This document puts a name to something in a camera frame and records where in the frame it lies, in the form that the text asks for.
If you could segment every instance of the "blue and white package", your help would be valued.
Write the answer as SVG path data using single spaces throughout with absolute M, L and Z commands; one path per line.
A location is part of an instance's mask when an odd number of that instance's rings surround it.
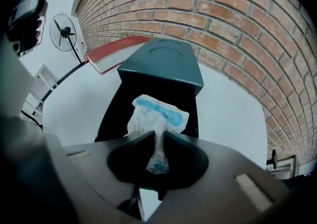
M 147 170 L 165 174 L 169 167 L 163 149 L 163 134 L 165 131 L 181 133 L 186 128 L 189 114 L 148 95 L 140 95 L 132 105 L 135 109 L 128 122 L 128 134 L 155 132 L 155 150 Z

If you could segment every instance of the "red book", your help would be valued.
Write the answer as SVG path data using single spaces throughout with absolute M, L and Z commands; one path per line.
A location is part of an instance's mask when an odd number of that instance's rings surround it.
M 88 51 L 86 55 L 91 65 L 103 74 L 124 62 L 148 40 L 143 36 L 130 36 Z

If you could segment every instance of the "pedestal fan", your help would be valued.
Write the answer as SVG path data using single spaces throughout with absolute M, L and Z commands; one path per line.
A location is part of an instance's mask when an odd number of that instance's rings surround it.
M 50 37 L 55 45 L 62 52 L 68 52 L 73 49 L 78 61 L 81 65 L 85 63 L 79 59 L 74 48 L 76 44 L 76 30 L 74 24 L 65 14 L 59 13 L 55 15 L 50 23 Z

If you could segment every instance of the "round table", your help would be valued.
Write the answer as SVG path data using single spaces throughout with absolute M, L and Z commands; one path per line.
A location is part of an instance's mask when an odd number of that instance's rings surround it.
M 218 72 L 199 64 L 204 88 L 196 97 L 199 138 L 231 147 L 266 166 L 266 127 L 261 105 Z M 100 75 L 88 63 L 45 100 L 43 130 L 63 146 L 93 143 L 121 83 L 116 68 Z

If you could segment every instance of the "black pole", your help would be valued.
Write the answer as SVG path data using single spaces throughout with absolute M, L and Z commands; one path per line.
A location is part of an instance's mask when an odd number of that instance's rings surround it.
M 71 42 L 69 36 L 67 36 L 67 38 L 68 38 L 68 40 L 69 40 L 69 43 L 70 43 L 70 45 L 71 45 L 73 51 L 75 52 L 76 57 L 78 58 L 79 63 L 81 64 L 81 66 L 83 66 L 85 63 L 82 62 L 82 61 L 79 59 L 79 56 L 78 56 L 77 52 L 75 51 L 75 48 L 74 48 L 73 43 Z

